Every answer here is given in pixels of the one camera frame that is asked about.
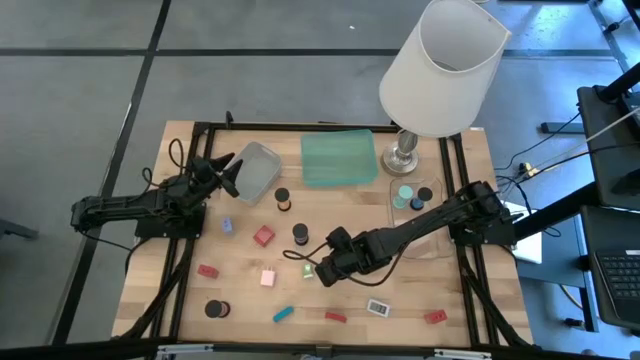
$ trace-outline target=black puck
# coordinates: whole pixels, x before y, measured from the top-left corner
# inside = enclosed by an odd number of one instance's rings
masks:
[[[211,300],[204,307],[204,313],[210,318],[223,318],[229,315],[231,306],[226,301]]]
[[[309,229],[307,229],[307,225],[300,223],[293,227],[293,240],[300,246],[306,245],[307,242],[309,242]]]
[[[422,187],[418,190],[418,199],[422,201],[429,201],[433,197],[433,191],[427,187]]]
[[[418,198],[413,198],[411,199],[411,202],[409,203],[409,206],[411,206],[411,208],[415,211],[420,211],[422,209],[424,209],[424,201],[418,199]]]
[[[278,202],[285,202],[289,200],[289,190],[285,188],[279,188],[276,190],[276,200]]]

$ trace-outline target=clear plastic container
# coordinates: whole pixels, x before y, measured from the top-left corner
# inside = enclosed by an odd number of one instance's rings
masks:
[[[282,171],[282,160],[266,146],[252,141],[229,163],[231,166],[242,159],[236,178],[238,199],[254,206],[271,187]]]

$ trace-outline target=wooden table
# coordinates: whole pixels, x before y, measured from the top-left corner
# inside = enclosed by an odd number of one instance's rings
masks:
[[[170,162],[167,148],[173,138],[180,138],[188,148],[194,123],[169,121],[155,165],[154,180],[177,173]],[[401,259],[389,280],[378,287],[340,281],[331,288],[322,286],[317,277],[302,278],[301,261],[287,260],[285,249],[309,252],[325,241],[329,232],[344,226],[354,236],[360,231],[389,226],[389,184],[393,177],[379,168],[379,175],[369,185],[308,188],[302,181],[300,136],[303,132],[280,131],[216,131],[213,157],[239,152],[249,141],[257,141],[278,153],[283,162],[280,178],[254,207],[216,191],[208,202],[207,218],[202,236],[197,240],[189,274],[188,290],[180,324],[180,340],[224,341],[241,343],[404,345],[404,346],[469,346],[460,277],[455,256],[449,256],[448,233],[434,235],[440,246],[418,248],[417,259]],[[374,134],[376,152],[395,138],[394,134]],[[495,188],[493,166],[482,129],[462,134],[466,162],[471,181],[486,180]],[[203,153],[204,140],[199,144]],[[452,164],[456,164],[450,144]],[[444,184],[442,161],[437,139],[420,138],[420,163],[411,177],[434,178]],[[456,187],[460,186],[455,173]],[[292,209],[280,212],[276,208],[274,191],[286,187],[291,193]],[[442,198],[439,186],[434,191],[431,206]],[[224,217],[231,217],[235,234],[228,236],[221,229]],[[291,229],[296,223],[309,228],[310,241],[296,247]],[[275,239],[262,248],[252,239],[263,225],[276,232]],[[167,239],[152,239],[141,246],[131,259],[113,334],[126,331],[155,296],[166,256]],[[520,336],[531,341],[531,333],[518,275],[513,258],[498,246],[484,246],[484,258],[492,297],[506,319]],[[319,261],[328,251],[316,255]],[[420,259],[420,257],[437,257]],[[220,271],[218,279],[197,274],[199,264],[208,264]],[[275,287],[260,286],[264,269],[277,273]],[[380,279],[388,268],[357,277],[366,281]],[[389,318],[365,310],[369,298],[391,306]],[[212,299],[228,301],[231,313],[224,319],[205,316],[205,304]],[[165,310],[162,334],[168,333],[173,300]],[[295,312],[280,323],[273,316],[287,306]],[[429,325],[423,315],[444,309],[449,319]],[[482,307],[476,299],[476,315],[481,339],[486,342]],[[335,311],[348,318],[346,324],[327,320],[326,311]]]

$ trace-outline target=power cord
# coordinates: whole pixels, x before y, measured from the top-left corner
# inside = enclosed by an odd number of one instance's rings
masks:
[[[493,170],[496,171],[500,171],[500,170],[508,170],[509,168],[511,168],[511,165],[513,165],[513,160],[518,156],[518,155],[522,155],[524,153],[526,153],[529,150],[532,150],[536,147],[538,147],[540,144],[544,143],[545,141],[551,139],[552,137],[556,136],[558,133],[560,133],[560,131],[562,131],[562,129],[564,129],[567,125],[571,124],[573,122],[573,120],[577,119],[578,116],[580,115],[580,113],[575,114],[571,120],[567,121],[566,123],[564,123],[558,130],[556,130],[555,132],[551,133],[551,135],[547,136],[546,138],[540,140],[539,142],[537,142],[536,144],[534,144],[533,146],[522,150],[518,153],[515,153],[512,157],[511,160],[509,160],[509,165],[505,166],[505,167],[501,167],[501,168],[493,168]]]

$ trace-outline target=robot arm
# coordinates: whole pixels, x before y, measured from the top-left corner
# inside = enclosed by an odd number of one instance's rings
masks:
[[[149,218],[180,226],[216,189],[222,187],[232,197],[238,196],[234,183],[242,160],[223,170],[233,156],[230,153],[209,160],[195,157],[186,174],[170,177],[157,189],[140,195],[85,197],[71,207],[71,226],[76,231],[85,232],[111,221]]]
[[[388,265],[412,241],[447,225],[452,233],[464,234],[454,237],[458,245],[512,245],[514,219],[488,183],[474,182],[437,208],[396,228],[365,231],[353,239],[344,228],[335,229],[327,237],[332,251],[315,270],[326,287],[354,272],[369,274]]]

